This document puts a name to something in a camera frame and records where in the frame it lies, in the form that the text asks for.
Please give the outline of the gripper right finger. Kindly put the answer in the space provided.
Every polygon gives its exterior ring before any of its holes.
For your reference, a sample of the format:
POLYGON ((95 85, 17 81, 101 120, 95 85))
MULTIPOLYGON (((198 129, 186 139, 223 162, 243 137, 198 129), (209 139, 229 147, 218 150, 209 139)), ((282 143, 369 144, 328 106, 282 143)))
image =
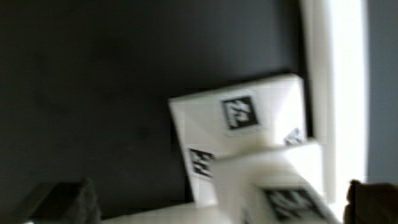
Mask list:
POLYGON ((349 181, 342 224, 398 224, 398 186, 349 181))

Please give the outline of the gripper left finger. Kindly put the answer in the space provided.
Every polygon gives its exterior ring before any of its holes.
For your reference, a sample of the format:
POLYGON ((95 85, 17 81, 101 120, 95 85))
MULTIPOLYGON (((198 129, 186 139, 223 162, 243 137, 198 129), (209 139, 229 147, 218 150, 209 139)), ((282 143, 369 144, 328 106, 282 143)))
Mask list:
POLYGON ((92 180, 40 183, 12 212, 10 224, 101 224, 92 180))

